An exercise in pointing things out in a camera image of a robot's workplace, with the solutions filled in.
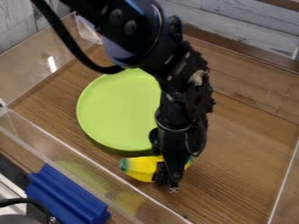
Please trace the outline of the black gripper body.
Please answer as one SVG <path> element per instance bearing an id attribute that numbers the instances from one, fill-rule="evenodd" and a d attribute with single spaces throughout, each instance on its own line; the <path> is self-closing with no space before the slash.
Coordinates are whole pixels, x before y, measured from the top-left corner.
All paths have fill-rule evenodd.
<path id="1" fill-rule="evenodd" d="M 160 114 L 155 114 L 155 122 L 156 128 L 148 135 L 153 153 L 163 156 L 167 174 L 183 175 L 189 159 L 197 157 L 205 148 L 208 118 L 204 115 L 183 126 L 175 126 Z"/>

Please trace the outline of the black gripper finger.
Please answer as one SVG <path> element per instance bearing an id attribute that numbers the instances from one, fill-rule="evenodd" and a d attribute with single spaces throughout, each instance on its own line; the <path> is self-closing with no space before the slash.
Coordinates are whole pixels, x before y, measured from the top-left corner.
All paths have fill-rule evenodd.
<path id="1" fill-rule="evenodd" d="M 159 162 L 156 164 L 156 170 L 153 173 L 153 182 L 159 186 L 168 186 L 169 193 L 177 193 L 180 191 L 179 182 L 171 180 L 169 173 L 167 171 L 165 163 Z"/>

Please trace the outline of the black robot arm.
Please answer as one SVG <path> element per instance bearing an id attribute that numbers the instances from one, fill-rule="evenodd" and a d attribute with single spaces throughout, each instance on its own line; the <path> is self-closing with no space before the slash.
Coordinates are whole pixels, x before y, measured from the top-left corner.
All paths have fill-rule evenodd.
<path id="1" fill-rule="evenodd" d="M 148 138 L 156 164 L 153 181 L 180 189 L 185 165 L 207 144 L 212 98 L 209 67 L 183 39 L 181 20 L 155 0 L 61 0 L 103 35 L 104 47 L 120 67 L 137 67 L 160 86 L 156 127 Z"/>

